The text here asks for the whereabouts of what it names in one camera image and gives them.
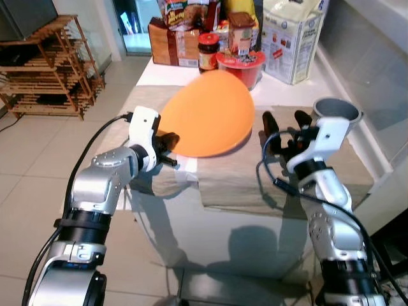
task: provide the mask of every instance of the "beige cloth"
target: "beige cloth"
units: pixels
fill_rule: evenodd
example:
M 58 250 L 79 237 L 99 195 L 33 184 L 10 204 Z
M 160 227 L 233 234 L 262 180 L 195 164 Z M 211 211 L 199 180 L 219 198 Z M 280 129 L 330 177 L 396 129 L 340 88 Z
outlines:
M 132 90 L 120 113 L 132 112 L 137 105 L 160 112 L 179 89 L 177 86 L 137 86 Z M 261 184 L 258 183 L 256 165 L 261 160 L 261 143 L 265 140 L 262 132 L 262 113 L 266 109 L 272 111 L 281 129 L 288 127 L 298 129 L 294 117 L 297 109 L 311 112 L 311 108 L 264 107 L 256 111 L 251 135 L 238 148 L 221 156 L 198 159 L 197 176 L 204 207 L 251 214 L 305 217 L 298 199 L 287 196 L 274 187 L 263 165 L 259 167 Z M 125 122 L 114 124 L 107 132 L 98 152 L 122 144 L 128 136 L 128 128 L 129 124 Z M 286 141 L 287 139 L 282 138 L 283 147 L 286 146 Z M 372 177 L 347 140 L 326 164 L 335 169 L 340 181 L 348 188 L 354 206 L 372 187 Z M 270 167 L 275 176 L 289 180 L 279 161 Z M 290 181 L 296 184 L 296 178 L 291 177 Z M 177 182 L 174 169 L 163 166 L 150 173 L 142 173 L 131 187 L 157 196 L 170 196 L 183 190 L 187 185 L 188 182 Z

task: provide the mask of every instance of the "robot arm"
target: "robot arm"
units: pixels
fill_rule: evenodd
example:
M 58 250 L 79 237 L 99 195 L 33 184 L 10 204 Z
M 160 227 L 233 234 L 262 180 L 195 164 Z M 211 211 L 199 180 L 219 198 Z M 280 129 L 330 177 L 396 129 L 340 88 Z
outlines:
M 351 196 L 341 184 L 333 168 L 325 161 L 339 150 L 349 122 L 340 117 L 321 118 L 311 126 L 311 118 L 295 113 L 301 128 L 287 148 L 277 137 L 270 142 L 272 154 L 283 156 L 287 169 L 299 178 L 301 193 L 312 193 L 321 200 L 336 204 L 348 212 Z M 266 134 L 279 132 L 271 113 L 264 113 Z M 318 305 L 385 306 L 374 286 L 367 267 L 367 253 L 358 225 L 345 213 L 332 206 L 302 199 L 316 256 L 321 262 L 324 286 L 316 299 Z
M 67 218 L 56 220 L 62 228 L 52 244 L 29 300 L 30 306 L 102 305 L 106 276 L 103 264 L 110 220 L 120 190 L 150 171 L 163 158 L 156 138 L 160 116 L 150 108 L 136 107 L 129 127 L 129 147 L 119 147 L 92 159 L 75 179 Z

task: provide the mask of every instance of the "wooden shoe rack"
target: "wooden shoe rack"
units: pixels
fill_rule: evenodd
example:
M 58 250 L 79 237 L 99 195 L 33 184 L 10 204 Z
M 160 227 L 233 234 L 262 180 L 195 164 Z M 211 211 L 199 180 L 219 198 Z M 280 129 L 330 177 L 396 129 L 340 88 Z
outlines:
M 60 15 L 24 41 L 0 41 L 0 49 L 6 48 L 32 55 L 0 66 L 0 99 L 17 118 L 26 113 L 83 119 L 105 88 L 76 15 Z

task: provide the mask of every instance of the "tiled floor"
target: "tiled floor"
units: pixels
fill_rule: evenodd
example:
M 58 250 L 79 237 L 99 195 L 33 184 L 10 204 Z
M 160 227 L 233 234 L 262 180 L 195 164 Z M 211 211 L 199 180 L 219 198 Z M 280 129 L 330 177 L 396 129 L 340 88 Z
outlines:
M 94 132 L 117 115 L 148 60 L 130 57 L 112 63 L 106 71 L 106 89 L 85 113 L 83 122 L 74 117 L 25 116 L 0 133 L 0 305 L 20 305 L 33 259 L 53 232 L 54 219 L 60 216 L 72 167 Z M 0 129 L 14 121 L 12 115 L 4 116 Z M 85 163 L 97 147 L 98 141 Z M 245 278 L 222 276 L 212 282 L 211 277 L 202 274 L 161 266 L 157 253 L 141 227 L 135 226 L 130 212 L 116 212 L 106 245 L 105 264 L 99 270 L 108 276 L 107 306 L 164 306 L 163 298 L 176 295 L 182 279 L 185 282 L 181 293 L 195 301 L 191 306 L 266 305 L 239 300 L 240 288 L 249 285 Z M 197 295 L 191 288 L 200 277 L 207 284 L 221 281 L 222 290 L 213 296 L 205 290 Z M 251 286 L 255 296 L 265 291 L 264 284 Z

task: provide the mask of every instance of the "cable connector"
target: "cable connector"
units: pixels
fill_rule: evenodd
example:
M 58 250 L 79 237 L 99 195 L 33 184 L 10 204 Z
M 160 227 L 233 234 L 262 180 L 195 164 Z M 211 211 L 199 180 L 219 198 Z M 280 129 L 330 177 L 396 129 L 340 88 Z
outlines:
M 131 122 L 133 118 L 133 112 L 127 112 L 127 114 L 122 115 L 126 122 Z
M 285 193 L 290 194 L 291 196 L 296 196 L 297 194 L 299 194 L 299 191 L 297 190 L 297 188 L 288 184 L 287 182 L 285 182 L 279 177 L 273 181 L 273 184 L 279 189 L 282 189 Z

